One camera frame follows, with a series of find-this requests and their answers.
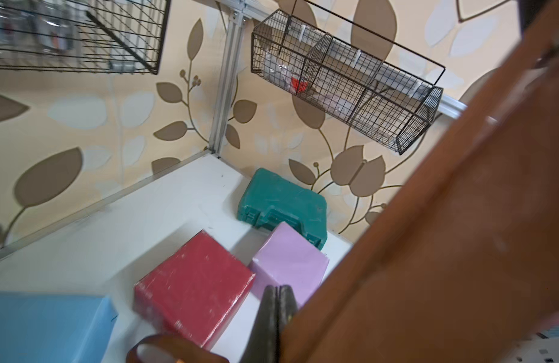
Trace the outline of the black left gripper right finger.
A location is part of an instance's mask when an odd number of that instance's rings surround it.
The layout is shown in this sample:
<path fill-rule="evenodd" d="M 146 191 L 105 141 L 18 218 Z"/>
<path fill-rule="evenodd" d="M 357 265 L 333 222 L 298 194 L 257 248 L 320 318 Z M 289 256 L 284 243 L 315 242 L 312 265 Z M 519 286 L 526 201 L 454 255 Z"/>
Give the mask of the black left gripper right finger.
<path fill-rule="evenodd" d="M 294 291 L 289 285 L 282 285 L 278 290 L 278 325 L 283 331 L 298 311 Z"/>

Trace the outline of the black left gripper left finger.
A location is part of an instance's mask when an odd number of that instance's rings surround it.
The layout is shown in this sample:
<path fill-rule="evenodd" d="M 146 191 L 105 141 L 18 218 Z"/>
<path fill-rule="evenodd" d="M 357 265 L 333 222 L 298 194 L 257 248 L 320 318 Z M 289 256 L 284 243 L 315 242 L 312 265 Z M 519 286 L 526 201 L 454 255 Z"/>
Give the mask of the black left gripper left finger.
<path fill-rule="evenodd" d="M 279 288 L 268 285 L 241 363 L 275 363 L 279 361 Z"/>

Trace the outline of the brown satin ribbon bow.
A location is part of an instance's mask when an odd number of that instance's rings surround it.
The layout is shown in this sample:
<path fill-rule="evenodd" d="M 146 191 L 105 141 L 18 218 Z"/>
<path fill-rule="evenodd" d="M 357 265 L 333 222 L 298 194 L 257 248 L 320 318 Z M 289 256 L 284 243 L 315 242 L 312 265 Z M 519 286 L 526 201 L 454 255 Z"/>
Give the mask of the brown satin ribbon bow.
<path fill-rule="evenodd" d="M 559 1 L 543 1 L 278 362 L 497 362 L 559 312 Z"/>

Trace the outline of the dark red gift box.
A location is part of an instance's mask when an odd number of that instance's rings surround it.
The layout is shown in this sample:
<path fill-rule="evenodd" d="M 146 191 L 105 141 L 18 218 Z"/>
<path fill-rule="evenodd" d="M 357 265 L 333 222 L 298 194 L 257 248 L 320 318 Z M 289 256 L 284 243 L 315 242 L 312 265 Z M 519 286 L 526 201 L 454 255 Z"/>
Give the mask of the dark red gift box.
<path fill-rule="evenodd" d="M 210 350 L 254 281 L 255 273 L 200 231 L 134 285 L 134 311 L 157 331 Z"/>

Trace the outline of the blue gift box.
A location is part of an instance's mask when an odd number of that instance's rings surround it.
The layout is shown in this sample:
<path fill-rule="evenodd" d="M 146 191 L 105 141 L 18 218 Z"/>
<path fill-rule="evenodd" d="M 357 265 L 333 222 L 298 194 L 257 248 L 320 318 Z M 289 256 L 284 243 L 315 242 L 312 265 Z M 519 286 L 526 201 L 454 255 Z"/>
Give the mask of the blue gift box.
<path fill-rule="evenodd" d="M 108 296 L 0 291 L 0 362 L 101 362 L 118 317 Z"/>

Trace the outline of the purple gift box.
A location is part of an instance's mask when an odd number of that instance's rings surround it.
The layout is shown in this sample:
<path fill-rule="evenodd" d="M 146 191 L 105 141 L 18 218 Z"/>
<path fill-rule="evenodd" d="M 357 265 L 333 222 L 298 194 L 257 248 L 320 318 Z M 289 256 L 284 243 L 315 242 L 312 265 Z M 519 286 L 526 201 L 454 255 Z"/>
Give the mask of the purple gift box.
<path fill-rule="evenodd" d="M 268 285 L 288 285 L 302 307 L 322 283 L 328 266 L 329 258 L 324 253 L 282 222 L 249 264 L 255 273 L 252 293 L 260 299 Z"/>

